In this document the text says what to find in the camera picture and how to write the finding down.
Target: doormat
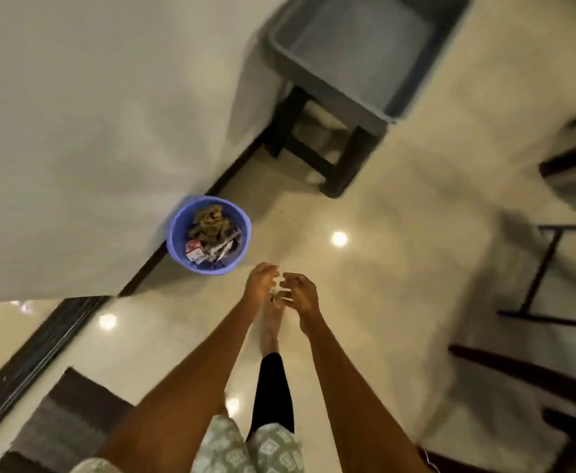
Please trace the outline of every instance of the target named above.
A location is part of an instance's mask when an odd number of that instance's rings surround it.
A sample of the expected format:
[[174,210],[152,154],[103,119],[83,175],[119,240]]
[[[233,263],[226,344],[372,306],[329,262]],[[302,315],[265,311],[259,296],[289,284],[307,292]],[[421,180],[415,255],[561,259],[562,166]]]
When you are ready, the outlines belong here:
[[0,473],[69,473],[133,405],[68,368],[0,459]]

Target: white wall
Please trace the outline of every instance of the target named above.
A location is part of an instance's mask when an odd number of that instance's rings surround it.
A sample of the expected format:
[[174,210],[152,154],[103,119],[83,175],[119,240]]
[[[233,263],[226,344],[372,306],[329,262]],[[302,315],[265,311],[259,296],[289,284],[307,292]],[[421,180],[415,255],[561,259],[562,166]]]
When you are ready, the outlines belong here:
[[267,125],[285,0],[0,0],[0,300],[115,294]]

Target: grey plastic tub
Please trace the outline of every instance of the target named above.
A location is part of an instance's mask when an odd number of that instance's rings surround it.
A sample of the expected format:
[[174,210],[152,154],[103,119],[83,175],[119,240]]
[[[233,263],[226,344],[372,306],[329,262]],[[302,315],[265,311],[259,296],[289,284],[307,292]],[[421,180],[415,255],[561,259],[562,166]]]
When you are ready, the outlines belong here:
[[404,116],[470,0],[292,0],[271,25],[278,70],[349,126]]

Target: black leggings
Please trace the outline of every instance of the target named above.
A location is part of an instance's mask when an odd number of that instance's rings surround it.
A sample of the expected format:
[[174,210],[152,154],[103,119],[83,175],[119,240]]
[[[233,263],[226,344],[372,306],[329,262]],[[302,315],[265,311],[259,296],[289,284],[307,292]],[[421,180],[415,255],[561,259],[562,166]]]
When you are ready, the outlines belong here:
[[284,372],[284,362],[278,353],[266,355],[261,360],[260,377],[257,380],[255,403],[252,408],[249,441],[261,426],[278,423],[294,433],[292,398]]

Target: blue bucket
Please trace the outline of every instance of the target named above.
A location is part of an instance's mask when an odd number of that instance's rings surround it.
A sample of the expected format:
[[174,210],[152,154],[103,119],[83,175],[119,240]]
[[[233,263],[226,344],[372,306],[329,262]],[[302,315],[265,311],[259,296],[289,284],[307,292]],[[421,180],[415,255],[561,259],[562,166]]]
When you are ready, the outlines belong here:
[[[222,259],[221,263],[223,267],[217,268],[212,268],[210,265],[205,265],[205,263],[198,265],[190,261],[185,255],[185,244],[187,244],[189,240],[188,232],[191,229],[194,214],[200,209],[213,206],[213,204],[220,204],[222,206],[222,213],[230,217],[236,227],[242,231],[242,237],[240,238],[237,250],[229,253]],[[244,257],[250,242],[251,220],[248,215],[226,199],[203,195],[189,199],[174,216],[169,235],[167,236],[167,251],[172,256],[172,259],[193,272],[206,274],[208,276],[222,276],[236,268],[237,264],[240,263]]]

